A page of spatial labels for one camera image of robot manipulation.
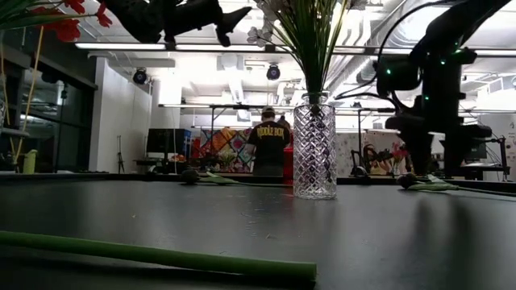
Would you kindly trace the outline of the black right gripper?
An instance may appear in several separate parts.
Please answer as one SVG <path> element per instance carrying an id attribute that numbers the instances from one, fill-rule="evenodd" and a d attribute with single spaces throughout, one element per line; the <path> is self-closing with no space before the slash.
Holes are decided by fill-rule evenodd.
<path id="1" fill-rule="evenodd" d="M 385 126 L 398 130 L 409 152 L 416 175 L 425 176 L 431 164 L 432 135 L 429 132 L 446 134 L 444 140 L 444 174 L 452 177 L 459 171 L 464 157 L 472 149 L 472 139 L 488 138 L 491 128 L 482 125 L 464 125 L 459 117 L 460 101 L 465 94 L 460 91 L 462 66 L 475 61 L 475 52 L 451 52 L 444 55 L 426 54 L 421 60 L 409 58 L 407 71 L 417 72 L 414 81 L 403 85 L 387 81 L 396 90 L 422 86 L 422 94 L 414 105 L 399 108 Z"/>

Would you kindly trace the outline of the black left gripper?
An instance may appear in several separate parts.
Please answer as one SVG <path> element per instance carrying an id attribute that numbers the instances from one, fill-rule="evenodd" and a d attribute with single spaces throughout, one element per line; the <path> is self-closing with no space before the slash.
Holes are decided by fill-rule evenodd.
<path id="1" fill-rule="evenodd" d="M 231 13 L 223 13 L 217 0 L 194 0 L 178 5 L 177 1 L 163 1 L 164 41 L 175 43 L 175 36 L 204 26 L 217 23 L 217 39 L 224 47 L 231 46 L 226 35 L 233 32 L 237 24 L 252 10 L 245 6 Z"/>

